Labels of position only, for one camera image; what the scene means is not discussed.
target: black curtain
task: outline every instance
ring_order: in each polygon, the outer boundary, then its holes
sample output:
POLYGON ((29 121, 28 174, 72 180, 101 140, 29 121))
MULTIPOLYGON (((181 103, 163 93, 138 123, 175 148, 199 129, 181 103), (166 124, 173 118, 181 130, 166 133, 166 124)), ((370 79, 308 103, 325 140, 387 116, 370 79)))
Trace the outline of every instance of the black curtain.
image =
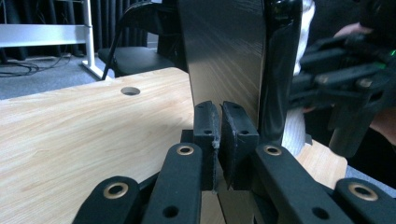
MULTIPOLYGON (((123 11, 133 3, 142 0, 91 0, 94 49, 109 48, 115 33, 115 26, 123 11)), ((0 6, 0 23, 14 24, 83 24, 83 5, 78 2, 53 0, 4 0, 0 6)), ((146 46, 147 33, 136 29, 123 32, 120 46, 146 46)), ((28 48, 0 49, 4 57, 24 60, 30 55, 60 56, 62 52, 75 55, 85 53, 85 45, 40 46, 28 48)))

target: gray carpet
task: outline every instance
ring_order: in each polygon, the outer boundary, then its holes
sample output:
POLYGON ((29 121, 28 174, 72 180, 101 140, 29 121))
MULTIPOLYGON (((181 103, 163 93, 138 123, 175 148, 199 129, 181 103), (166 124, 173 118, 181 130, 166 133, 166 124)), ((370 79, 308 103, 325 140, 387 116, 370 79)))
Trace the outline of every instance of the gray carpet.
MULTIPOLYGON (((35 73, 30 76, 23 77, 0 77, 0 100, 19 97, 23 95, 35 94, 43 91, 53 91, 62 88, 88 84, 100 81, 98 77, 91 74, 82 64, 84 58, 65 57, 58 62, 57 58, 45 60, 28 60, 24 63, 33 63, 42 68, 53 66, 51 69, 35 73)), ((105 65, 99 60, 95 59, 96 65, 100 69, 104 69, 105 65)), ((4 72, 18 72, 25 73, 26 68, 17 67, 2 67, 0 66, 0 73, 4 72)), ((396 190, 388 187, 387 185, 372 179, 370 176, 365 175, 352 167, 346 170, 346 177, 356 177, 359 179, 367 180, 376 184, 382 190, 387 192, 391 197, 396 197, 396 190)))

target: black chair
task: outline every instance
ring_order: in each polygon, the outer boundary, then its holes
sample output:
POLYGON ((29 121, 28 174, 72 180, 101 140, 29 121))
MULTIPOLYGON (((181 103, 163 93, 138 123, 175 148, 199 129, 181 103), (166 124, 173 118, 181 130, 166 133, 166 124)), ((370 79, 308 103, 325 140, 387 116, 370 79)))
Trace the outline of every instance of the black chair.
POLYGON ((180 20, 176 6, 151 2, 131 5, 116 25, 116 34, 110 49, 99 49, 99 59, 106 63, 102 80, 111 68, 115 77, 123 77, 175 66, 171 60, 181 41, 180 20), (174 36, 175 41, 168 52, 160 53, 146 47, 117 48, 124 28, 138 28, 161 36, 174 36))

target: light wood tabletop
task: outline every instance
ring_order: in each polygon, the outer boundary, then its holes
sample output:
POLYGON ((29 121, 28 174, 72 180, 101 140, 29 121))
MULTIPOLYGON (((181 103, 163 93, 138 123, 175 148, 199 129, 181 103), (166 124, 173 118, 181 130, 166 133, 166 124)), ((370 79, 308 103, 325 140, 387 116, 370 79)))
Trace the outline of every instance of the light wood tabletop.
MULTIPOLYGON (((101 181, 141 182, 192 129, 189 75, 168 68, 0 101, 0 223, 71 223, 101 181), (121 93, 135 87, 137 95, 121 93)), ((332 187, 345 159, 314 143, 297 158, 332 187)), ((201 223, 225 223, 203 192, 201 223)))

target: brass grommet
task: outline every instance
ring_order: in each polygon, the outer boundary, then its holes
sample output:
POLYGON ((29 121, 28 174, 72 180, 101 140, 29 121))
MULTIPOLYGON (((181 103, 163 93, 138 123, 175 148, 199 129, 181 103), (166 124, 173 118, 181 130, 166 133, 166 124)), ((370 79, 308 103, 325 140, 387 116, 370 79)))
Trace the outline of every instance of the brass grommet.
POLYGON ((264 151, 271 156, 280 156, 282 154, 282 150, 280 150, 280 148, 273 146, 266 146, 264 151))
POLYGON ((373 202, 378 200, 378 195, 372 189, 369 189, 363 184, 351 183, 349 184, 348 189, 356 197, 361 198, 365 201, 373 202))
POLYGON ((177 148, 177 154, 181 156, 188 156, 194 152, 194 148, 192 147, 186 147, 186 146, 181 146, 177 148))
POLYGON ((103 195, 107 199, 118 199, 126 194, 128 191, 128 185, 125 183, 117 182, 117 183, 112 183, 108 185, 104 192, 103 195))

